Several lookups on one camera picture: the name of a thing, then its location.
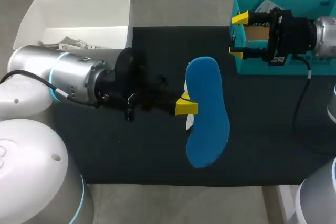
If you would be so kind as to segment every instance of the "black mat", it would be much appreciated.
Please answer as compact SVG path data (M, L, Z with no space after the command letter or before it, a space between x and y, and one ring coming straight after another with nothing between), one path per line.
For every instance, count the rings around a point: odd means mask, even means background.
M230 138L221 157L205 169L193 168L185 154L186 117L154 110L123 113L58 104L57 132L88 183L201 186L299 184L332 156L319 155L299 141L336 152L336 124L327 103L336 77L313 77L298 117L299 140L291 118L305 77L240 76L227 53L227 27L136 27L133 47L146 51L149 70L165 74L183 89L192 59L211 56L220 66Z

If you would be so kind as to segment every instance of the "white cardboard box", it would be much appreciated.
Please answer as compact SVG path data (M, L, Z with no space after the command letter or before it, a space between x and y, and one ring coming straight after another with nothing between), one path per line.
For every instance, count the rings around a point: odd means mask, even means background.
M17 33L13 49L56 44L66 36L110 49L67 49L114 67L117 56L132 46L131 0L34 0Z

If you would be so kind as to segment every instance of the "blue foam insole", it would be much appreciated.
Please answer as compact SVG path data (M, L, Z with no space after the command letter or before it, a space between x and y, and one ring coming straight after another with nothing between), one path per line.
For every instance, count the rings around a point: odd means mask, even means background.
M185 79L190 99L198 103L186 153L194 167L202 168L219 158L230 133L221 71L213 58L200 57L188 65Z

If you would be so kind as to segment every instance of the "teal box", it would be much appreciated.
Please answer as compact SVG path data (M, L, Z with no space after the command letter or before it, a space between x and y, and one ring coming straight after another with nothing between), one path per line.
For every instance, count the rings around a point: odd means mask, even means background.
M231 17L254 11L264 0L234 0ZM316 19L321 16L336 17L336 0L270 0L283 9L291 10L295 17ZM268 28L246 27L244 25L230 25L232 43L235 47L266 48ZM311 64L312 75L336 75L336 59L314 57L311 52L305 57ZM266 75L307 75L307 66L301 61L287 57L284 66L269 66L261 58L242 60L235 57L237 72L240 74Z

